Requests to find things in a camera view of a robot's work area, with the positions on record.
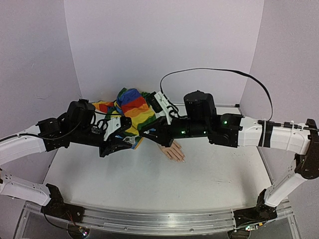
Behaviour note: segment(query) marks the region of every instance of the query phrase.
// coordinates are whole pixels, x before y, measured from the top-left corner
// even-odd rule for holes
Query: white tabletop
[[[239,114],[218,108],[218,114]],[[56,154],[45,182],[65,202],[127,211],[212,211],[256,205],[271,185],[256,147],[211,145],[207,138],[179,139],[186,163],[170,161],[144,139],[137,150],[105,158],[98,148],[72,143]]]

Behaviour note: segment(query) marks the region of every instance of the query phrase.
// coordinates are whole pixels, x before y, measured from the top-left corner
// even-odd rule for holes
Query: mannequin hand
[[[181,146],[174,141],[171,145],[171,147],[166,148],[161,145],[159,145],[159,148],[161,151],[170,159],[175,160],[176,162],[185,162],[185,155],[182,153]]]

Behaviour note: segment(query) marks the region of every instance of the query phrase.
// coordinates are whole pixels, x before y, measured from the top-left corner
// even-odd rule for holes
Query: black tape
[[[264,129],[265,129],[264,123],[265,122],[261,123],[261,125],[263,126],[263,130],[261,132],[261,136],[260,136],[260,140],[258,144],[259,147],[263,146],[263,137],[264,137]],[[265,142],[264,142],[264,147],[266,148],[270,148],[270,139],[271,139],[271,134],[273,133],[273,128],[274,126],[272,124],[266,122],[266,135],[265,135]]]

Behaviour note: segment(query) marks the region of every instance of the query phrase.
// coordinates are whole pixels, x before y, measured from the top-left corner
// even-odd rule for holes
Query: colorful fabric
[[[93,103],[95,108],[108,114],[121,114],[132,119],[132,126],[118,137],[137,148],[142,142],[139,130],[156,119],[154,111],[149,107],[145,97],[148,93],[140,93],[137,89],[123,88],[114,102],[99,101]]]

